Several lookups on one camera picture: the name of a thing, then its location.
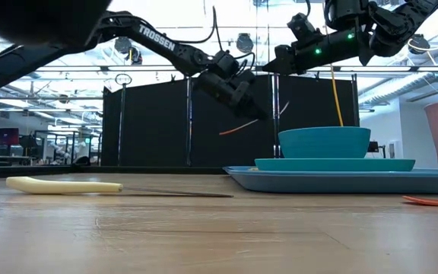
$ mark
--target ceiling duct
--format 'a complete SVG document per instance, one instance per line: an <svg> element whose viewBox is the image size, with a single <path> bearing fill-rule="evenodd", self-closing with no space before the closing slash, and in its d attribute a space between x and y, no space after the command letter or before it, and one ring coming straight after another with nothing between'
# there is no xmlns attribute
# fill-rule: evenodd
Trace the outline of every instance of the ceiling duct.
<svg viewBox="0 0 438 274"><path fill-rule="evenodd" d="M438 65L438 56L435 58L435 61ZM429 61L422 66L431 65L433 63ZM418 72L404 78L388 80L367 91L361 91L358 101L359 104L377 105L431 84L436 78L437 75L433 72Z"/></svg>

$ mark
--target knife handle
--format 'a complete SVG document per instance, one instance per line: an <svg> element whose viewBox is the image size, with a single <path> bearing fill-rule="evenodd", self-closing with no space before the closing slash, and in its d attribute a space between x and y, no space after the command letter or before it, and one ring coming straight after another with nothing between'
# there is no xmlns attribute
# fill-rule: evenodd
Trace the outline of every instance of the knife handle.
<svg viewBox="0 0 438 274"><path fill-rule="evenodd" d="M122 191L120 183L49 181L30 177L8 177L6 186L31 194L118 193Z"/></svg>

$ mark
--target black panel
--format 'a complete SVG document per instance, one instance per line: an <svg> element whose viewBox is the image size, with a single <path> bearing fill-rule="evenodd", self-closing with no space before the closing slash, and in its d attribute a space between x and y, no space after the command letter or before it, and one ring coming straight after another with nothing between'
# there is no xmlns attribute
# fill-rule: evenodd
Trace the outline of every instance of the black panel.
<svg viewBox="0 0 438 274"><path fill-rule="evenodd" d="M345 126L359 126L358 106L355 105L351 81L336 80L339 105ZM279 131L317 126L339 126L332 81L293 76L279 78L279 96L282 110Z"/></svg>
<svg viewBox="0 0 438 274"><path fill-rule="evenodd" d="M118 165L119 118L121 116L121 91L111 93L104 88L103 95L103 166Z"/></svg>
<svg viewBox="0 0 438 274"><path fill-rule="evenodd" d="M259 76L251 87L256 102L272 112L271 77ZM256 158L272 158L273 122L257 122L229 135L219 135L234 129L249 119L238 119L225 106L206 93L192 92L192 153L193 167L224 167L254 165Z"/></svg>
<svg viewBox="0 0 438 274"><path fill-rule="evenodd" d="M186 140L186 81L126 90L122 166L185 167Z"/></svg>

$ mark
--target computer monitor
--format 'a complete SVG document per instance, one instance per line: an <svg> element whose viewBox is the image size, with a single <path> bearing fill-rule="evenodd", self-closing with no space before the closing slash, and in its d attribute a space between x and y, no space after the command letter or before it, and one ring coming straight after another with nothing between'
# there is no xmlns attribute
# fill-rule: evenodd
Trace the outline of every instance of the computer monitor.
<svg viewBox="0 0 438 274"><path fill-rule="evenodd" d="M18 128L0 129L0 145L19 145L20 133Z"/></svg>

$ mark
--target ceiling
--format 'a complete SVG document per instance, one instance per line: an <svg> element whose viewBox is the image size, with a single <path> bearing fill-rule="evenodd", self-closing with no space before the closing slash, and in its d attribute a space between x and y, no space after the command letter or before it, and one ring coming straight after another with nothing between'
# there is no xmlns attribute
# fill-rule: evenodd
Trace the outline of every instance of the ceiling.
<svg viewBox="0 0 438 274"><path fill-rule="evenodd" d="M393 3L396 1L378 1ZM111 11L130 11L134 15L143 17L154 25L159 31L166 33L175 40L201 40L211 31L212 7L217 10L217 22L220 28L221 45L228 49L234 56L242 53L236 48L236 39L240 33L250 34L255 47L253 51L257 55L257 65L264 64L275 57L274 47L280 44L290 44L294 41L294 35L287 28L286 23L297 12L306 13L306 5L299 0L270 0L268 6L256 7L253 0L141 0L139 5L132 5L129 0L114 0L109 7ZM396 5L384 5L385 8L394 8ZM322 3L313 1L309 21L323 32ZM437 59L438 56L438 11L433 14L419 29L424 37L430 41L431 54ZM130 66L124 60L124 56L113 48L114 41L102 43L95 49L85 53L63 56L62 58L39 69L36 73L38 79L23 77L11 83L6 89L0 91L1 96L31 96L31 97L101 97L103 87L115 91L120 85L115 83L115 77L123 71L132 77L131 86L143 84L156 84L169 81L174 75L177 79L182 76L174 70L170 62L156 55L149 49L136 43L143 56L143 64ZM0 38L0 51L10 44ZM194 45L205 52L213 54L219 49L219 41L216 36L207 43ZM334 65L358 66L357 59L348 59ZM411 65L434 65L427 54L412 55L405 47L397 56L392 58L375 57L369 66L370 72L336 72L337 79L351 79L351 75L358 75L358 89L365 92L376 87L387 78L404 78L406 72L386 72L386 66L393 68ZM124 66L110 72L102 72L100 66ZM330 78L330 72L321 71L320 76ZM403 94L402 100L410 99L420 94L438 90L438 80L431 85L416 88L410 93ZM438 100L438 96L427 97L417 100L414 104L427 104ZM0 107L18 108L14 102L2 103ZM71 100L64 104L55 100L28 101L28 104L45 107L46 109L88 109L100 110L102 101L96 100ZM45 111L46 119L58 117L59 111ZM92 124L99 124L101 119L94 112L76 111L74 117L81 117Z"/></svg>

